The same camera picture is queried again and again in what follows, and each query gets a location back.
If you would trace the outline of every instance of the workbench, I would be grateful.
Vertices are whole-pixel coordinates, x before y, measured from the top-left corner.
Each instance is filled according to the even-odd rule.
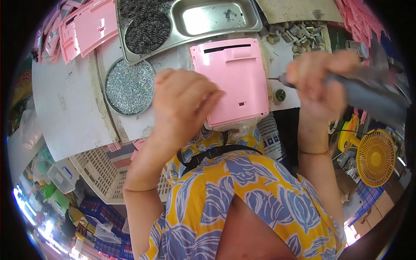
[[[229,35],[229,38],[242,37]],[[181,68],[175,47],[147,59],[156,73],[166,68]],[[291,45],[281,40],[269,45],[269,77],[281,75],[293,60]],[[147,137],[154,125],[154,110],[124,117],[114,113],[105,103],[103,86],[110,66],[122,57],[119,37],[104,42],[82,58],[80,55],[65,64],[32,64],[32,88],[38,122],[45,142],[55,161],[116,141],[128,142]],[[294,89],[272,81],[273,89],[286,91],[286,99],[272,104],[272,111],[300,107]]]

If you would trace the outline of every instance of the metal tray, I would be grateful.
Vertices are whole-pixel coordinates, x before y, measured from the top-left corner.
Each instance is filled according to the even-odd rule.
[[[120,25],[118,1],[116,0],[116,16]],[[169,38],[148,55],[140,56],[129,51],[124,41],[127,28],[118,26],[123,56],[127,64],[133,65],[187,42],[233,32],[259,32],[262,23],[253,1],[177,0],[167,15],[171,22]]]
[[[142,111],[140,111],[140,112],[138,112],[138,113],[135,113],[135,114],[129,114],[129,115],[126,115],[126,114],[124,114],[123,112],[121,112],[118,108],[116,108],[112,103],[111,103],[111,101],[109,100],[109,98],[107,97],[107,93],[106,93],[106,90],[105,90],[105,88],[106,88],[106,85],[107,85],[107,79],[108,79],[108,75],[110,74],[110,71],[116,66],[116,64],[118,63],[118,62],[120,62],[121,60],[123,59],[123,57],[121,57],[121,58],[118,58],[116,61],[114,61],[113,62],[113,64],[110,66],[110,68],[108,69],[108,71],[107,71],[107,74],[106,74],[106,76],[105,76],[105,81],[104,81],[104,86],[103,86],[103,92],[104,92],[104,98],[105,98],[105,101],[107,102],[107,104],[108,104],[108,106],[115,112],[115,113],[117,113],[117,114],[119,114],[120,116],[124,116],[124,117],[132,117],[132,116],[138,116],[138,115],[140,115],[140,114],[142,114],[143,112],[145,112],[149,107],[150,107],[150,105],[152,104],[152,102],[153,102],[153,97],[154,97],[154,95],[155,95],[155,87],[153,86],[153,96],[152,96],[152,100],[150,101],[150,103],[149,103],[149,105],[148,106],[146,106],[146,108],[145,109],[143,109]],[[145,60],[145,62],[151,67],[151,69],[152,69],[152,72],[153,72],[153,77],[155,76],[155,71],[154,71],[154,69],[153,69],[153,66],[147,61],[147,60]]]

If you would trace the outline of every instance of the small fan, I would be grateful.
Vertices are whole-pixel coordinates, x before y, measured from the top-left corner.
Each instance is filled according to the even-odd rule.
[[[358,117],[354,115],[351,121],[342,128],[357,128]],[[353,132],[341,132],[338,149],[344,151],[355,145],[357,149],[357,169],[363,182],[370,187],[380,187],[390,178],[396,162],[396,150],[393,140],[388,133],[381,129],[371,130],[362,140]]]

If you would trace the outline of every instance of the woman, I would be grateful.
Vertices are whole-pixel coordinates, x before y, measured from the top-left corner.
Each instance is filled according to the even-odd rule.
[[[135,258],[336,259],[346,239],[327,128],[345,100],[340,83],[325,87],[322,81],[328,71],[347,74],[358,65],[346,51],[307,53],[288,65],[287,79],[302,104],[297,179],[262,155],[256,128],[233,142],[251,149],[187,164],[208,149],[232,145],[232,133],[200,130],[224,92],[195,72],[159,73],[154,129],[124,184]],[[156,189],[165,165],[173,184],[166,211]]]

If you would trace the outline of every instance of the hand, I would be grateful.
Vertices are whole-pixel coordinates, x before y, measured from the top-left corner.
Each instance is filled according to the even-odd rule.
[[[176,152],[201,129],[224,91],[202,74],[166,69],[156,75],[155,125],[151,137],[162,140],[166,152]]]
[[[328,123],[343,112],[346,102],[341,83],[330,81],[324,86],[326,73],[349,74],[359,64],[351,51],[305,53],[287,66],[287,81],[296,86],[304,112]]]

